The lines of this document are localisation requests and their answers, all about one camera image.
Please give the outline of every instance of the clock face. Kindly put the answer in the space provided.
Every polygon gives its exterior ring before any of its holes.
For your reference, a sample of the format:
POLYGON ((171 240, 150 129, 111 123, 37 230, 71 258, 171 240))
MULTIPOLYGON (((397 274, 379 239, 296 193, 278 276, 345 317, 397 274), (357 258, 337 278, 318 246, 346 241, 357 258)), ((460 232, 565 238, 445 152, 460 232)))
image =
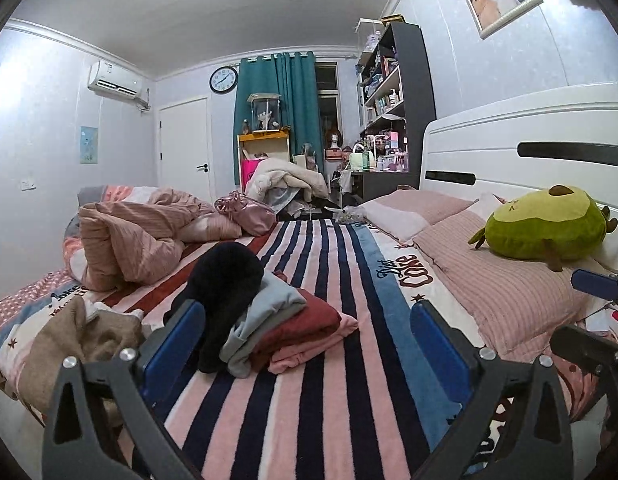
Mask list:
POLYGON ((238 83, 238 72, 232 66, 223 66, 216 70, 211 79, 209 86, 217 94, 226 94, 233 90, 238 83))

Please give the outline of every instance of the stuffed animal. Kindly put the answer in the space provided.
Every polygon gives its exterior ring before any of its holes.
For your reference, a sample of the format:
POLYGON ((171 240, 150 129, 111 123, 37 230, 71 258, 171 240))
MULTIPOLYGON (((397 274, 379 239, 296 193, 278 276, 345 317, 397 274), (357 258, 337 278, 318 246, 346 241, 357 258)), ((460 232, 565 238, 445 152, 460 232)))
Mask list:
POLYGON ((544 260, 561 272, 562 261, 588 256, 615 230, 618 221, 609 216, 581 189, 553 186, 500 206, 469 243, 478 249, 486 240, 501 256, 544 260))

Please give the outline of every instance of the pink comforter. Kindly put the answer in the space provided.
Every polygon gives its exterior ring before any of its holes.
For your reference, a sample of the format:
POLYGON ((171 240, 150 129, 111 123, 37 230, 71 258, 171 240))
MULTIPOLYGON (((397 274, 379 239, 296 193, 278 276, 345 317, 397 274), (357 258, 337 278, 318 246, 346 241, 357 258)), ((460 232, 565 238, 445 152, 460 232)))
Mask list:
POLYGON ((192 195, 160 188, 149 203, 99 202, 79 209, 86 264, 76 276, 90 290, 111 290, 124 282, 151 285, 178 265, 184 244, 176 233, 209 204, 192 195))

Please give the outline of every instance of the wall socket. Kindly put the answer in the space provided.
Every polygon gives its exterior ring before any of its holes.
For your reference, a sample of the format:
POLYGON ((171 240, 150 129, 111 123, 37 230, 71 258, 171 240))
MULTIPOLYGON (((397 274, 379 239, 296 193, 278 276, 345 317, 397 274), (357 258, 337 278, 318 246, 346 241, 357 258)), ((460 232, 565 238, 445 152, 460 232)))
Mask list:
POLYGON ((20 191, 30 191, 31 189, 36 188, 36 183, 34 182, 32 177, 23 178, 20 180, 20 191))

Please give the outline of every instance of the pink pillow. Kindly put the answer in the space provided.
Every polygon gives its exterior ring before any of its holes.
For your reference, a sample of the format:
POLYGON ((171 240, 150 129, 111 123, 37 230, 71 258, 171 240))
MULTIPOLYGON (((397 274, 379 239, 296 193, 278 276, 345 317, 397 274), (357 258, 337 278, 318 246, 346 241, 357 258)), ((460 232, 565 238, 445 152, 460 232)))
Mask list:
POLYGON ((178 231, 178 240, 190 243, 235 240, 242 236, 242 228, 220 213, 200 216, 178 231))
POLYGON ((471 204, 421 189, 399 189, 362 205, 365 218, 396 240, 407 243, 422 229, 464 211, 471 204))
MULTIPOLYGON (((544 262, 509 260, 467 241, 485 220, 470 210, 424 229, 414 243, 436 275, 471 314, 485 343, 500 357, 528 362, 549 344, 553 331, 582 318, 597 300, 572 288, 570 268, 552 272, 544 262)), ((595 266, 592 260, 572 268, 595 266)))

